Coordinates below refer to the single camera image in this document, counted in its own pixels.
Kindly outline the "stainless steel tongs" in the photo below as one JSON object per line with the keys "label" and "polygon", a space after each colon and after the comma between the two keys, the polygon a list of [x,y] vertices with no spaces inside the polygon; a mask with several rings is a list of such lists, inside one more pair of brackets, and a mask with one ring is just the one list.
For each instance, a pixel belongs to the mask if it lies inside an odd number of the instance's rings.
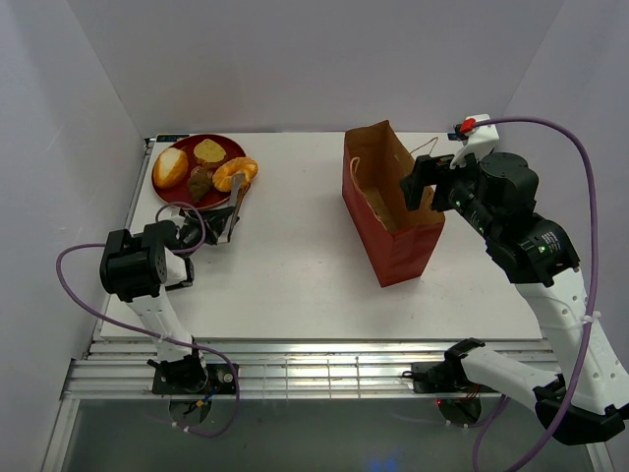
{"label": "stainless steel tongs", "polygon": [[232,212],[227,217],[223,232],[218,238],[219,244],[227,244],[231,241],[232,233],[239,219],[239,211],[243,198],[246,194],[247,180],[244,172],[238,172],[231,179],[231,193],[228,201],[228,208]]}

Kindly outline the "orange ring doughnut bread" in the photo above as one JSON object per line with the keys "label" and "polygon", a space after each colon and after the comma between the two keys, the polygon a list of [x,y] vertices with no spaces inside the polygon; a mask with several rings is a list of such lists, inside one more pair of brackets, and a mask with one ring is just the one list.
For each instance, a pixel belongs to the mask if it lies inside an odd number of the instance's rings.
{"label": "orange ring doughnut bread", "polygon": [[231,182],[235,175],[244,175],[244,188],[251,186],[258,174],[258,164],[248,156],[236,157],[218,167],[212,175],[213,187],[223,193],[231,192]]}

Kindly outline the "red and brown paper bag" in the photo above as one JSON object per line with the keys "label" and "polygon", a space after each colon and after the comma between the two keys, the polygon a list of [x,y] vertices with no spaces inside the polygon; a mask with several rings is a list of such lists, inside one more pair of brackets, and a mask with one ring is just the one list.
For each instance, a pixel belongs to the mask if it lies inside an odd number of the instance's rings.
{"label": "red and brown paper bag", "polygon": [[342,197],[382,287],[421,276],[445,224],[432,189],[406,209],[400,181],[414,163],[387,120],[345,133]]}

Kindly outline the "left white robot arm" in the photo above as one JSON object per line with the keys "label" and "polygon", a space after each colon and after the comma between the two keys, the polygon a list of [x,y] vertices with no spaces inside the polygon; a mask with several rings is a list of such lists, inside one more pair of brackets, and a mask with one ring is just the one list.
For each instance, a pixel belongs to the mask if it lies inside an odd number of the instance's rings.
{"label": "left white robot arm", "polygon": [[181,210],[181,225],[159,219],[137,234],[114,230],[102,253],[103,288],[136,314],[143,330],[153,333],[157,358],[148,364],[158,378],[184,392],[202,390],[208,383],[208,369],[168,293],[193,285],[192,253],[203,245],[217,244],[232,213],[230,207],[210,212]]}

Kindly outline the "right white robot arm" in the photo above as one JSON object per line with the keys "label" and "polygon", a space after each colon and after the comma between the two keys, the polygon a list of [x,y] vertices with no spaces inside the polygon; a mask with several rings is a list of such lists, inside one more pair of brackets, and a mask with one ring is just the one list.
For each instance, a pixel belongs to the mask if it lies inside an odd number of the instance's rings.
{"label": "right white robot arm", "polygon": [[588,326],[591,336],[577,388],[553,436],[566,445],[612,439],[628,418],[628,374],[600,322],[586,314],[583,275],[567,233],[535,212],[537,173],[523,157],[508,152],[482,160],[469,154],[457,168],[451,159],[416,159],[400,182],[407,208],[417,208],[421,195],[433,190],[432,209],[453,209],[478,232],[486,253],[535,314],[560,370],[533,368],[468,338],[446,350],[440,364],[425,372],[414,367],[407,377],[433,391],[486,386],[526,406],[548,427],[565,399]]}

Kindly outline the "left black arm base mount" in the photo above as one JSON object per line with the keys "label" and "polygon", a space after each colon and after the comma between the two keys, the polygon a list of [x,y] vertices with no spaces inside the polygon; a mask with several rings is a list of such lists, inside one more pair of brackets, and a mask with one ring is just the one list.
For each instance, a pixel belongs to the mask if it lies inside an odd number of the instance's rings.
{"label": "left black arm base mount", "polygon": [[182,374],[171,372],[163,374],[159,364],[149,360],[147,362],[154,369],[151,392],[163,395],[205,395],[235,394],[235,377],[227,364],[210,363],[200,369],[193,368],[191,373]]}

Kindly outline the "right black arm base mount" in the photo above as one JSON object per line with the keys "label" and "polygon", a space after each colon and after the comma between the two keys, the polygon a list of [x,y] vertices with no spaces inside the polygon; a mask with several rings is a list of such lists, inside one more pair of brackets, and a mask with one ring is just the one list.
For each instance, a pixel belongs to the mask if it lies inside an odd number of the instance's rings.
{"label": "right black arm base mount", "polygon": [[401,378],[412,382],[415,393],[480,393],[489,387],[472,383],[463,373],[462,367],[448,361],[436,364],[413,363],[401,374]]}

